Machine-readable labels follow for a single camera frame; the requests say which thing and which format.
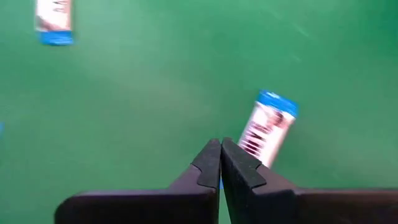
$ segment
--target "blue wrapper end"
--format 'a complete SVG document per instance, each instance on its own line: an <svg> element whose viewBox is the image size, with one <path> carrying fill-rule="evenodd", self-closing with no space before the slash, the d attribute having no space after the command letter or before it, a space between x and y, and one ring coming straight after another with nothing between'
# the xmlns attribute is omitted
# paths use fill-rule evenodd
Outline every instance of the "blue wrapper end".
<svg viewBox="0 0 398 224"><path fill-rule="evenodd" d="M3 131L4 131L4 122L0 122L0 136Z"/></svg>
<svg viewBox="0 0 398 224"><path fill-rule="evenodd" d="M263 105L273 106L278 110L288 112L292 116L297 117L298 108L296 103L271 91L261 90L257 101Z"/></svg>
<svg viewBox="0 0 398 224"><path fill-rule="evenodd" d="M39 32L41 43L47 45L71 45L73 44L71 31Z"/></svg>

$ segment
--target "packaged snack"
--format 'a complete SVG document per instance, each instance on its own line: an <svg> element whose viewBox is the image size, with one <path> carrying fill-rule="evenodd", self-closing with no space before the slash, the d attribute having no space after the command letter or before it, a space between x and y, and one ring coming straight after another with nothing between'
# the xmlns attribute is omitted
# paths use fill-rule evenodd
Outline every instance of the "packaged snack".
<svg viewBox="0 0 398 224"><path fill-rule="evenodd" d="M296 116L294 102L262 90L238 145L270 167Z"/></svg>
<svg viewBox="0 0 398 224"><path fill-rule="evenodd" d="M72 0L37 0L36 30L43 44L70 45Z"/></svg>

